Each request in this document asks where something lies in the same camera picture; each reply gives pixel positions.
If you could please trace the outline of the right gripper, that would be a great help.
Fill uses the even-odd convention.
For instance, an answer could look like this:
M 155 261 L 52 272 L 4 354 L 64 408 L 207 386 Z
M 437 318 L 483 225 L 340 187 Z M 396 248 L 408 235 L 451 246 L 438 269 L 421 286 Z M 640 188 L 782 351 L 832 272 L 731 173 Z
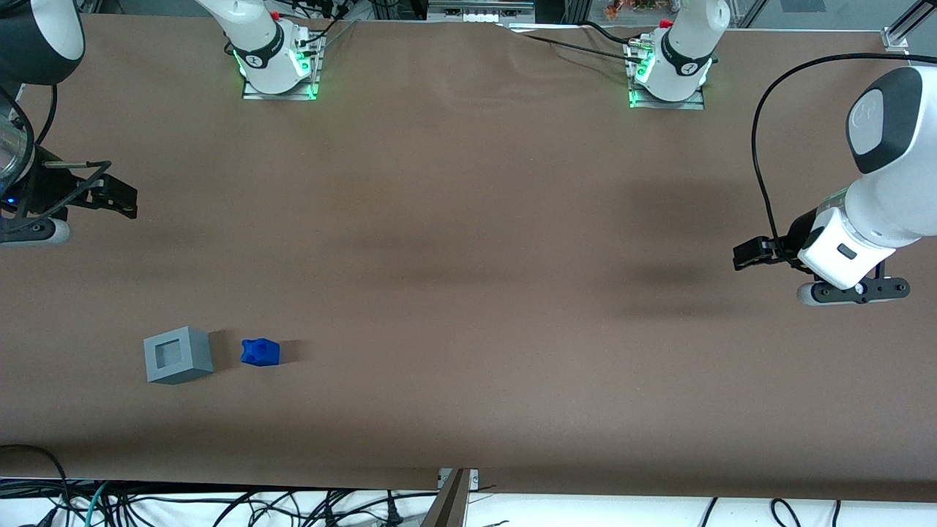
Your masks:
M 138 217 L 138 191 L 109 176 L 110 160 L 64 162 L 40 148 L 32 167 L 2 196 L 2 236 L 70 236 L 68 206 Z

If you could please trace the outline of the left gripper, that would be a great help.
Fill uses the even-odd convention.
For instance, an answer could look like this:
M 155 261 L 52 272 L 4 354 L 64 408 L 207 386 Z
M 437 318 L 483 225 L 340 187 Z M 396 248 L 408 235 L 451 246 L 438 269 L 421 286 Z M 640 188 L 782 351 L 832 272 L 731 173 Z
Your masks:
M 896 253 L 883 246 L 871 231 L 887 230 L 892 221 L 880 207 L 814 208 L 801 214 L 788 229 L 788 236 L 765 236 L 747 240 L 733 248 L 733 270 L 770 264 L 771 259 L 789 259 L 788 247 L 807 269 L 837 289 L 851 289 Z

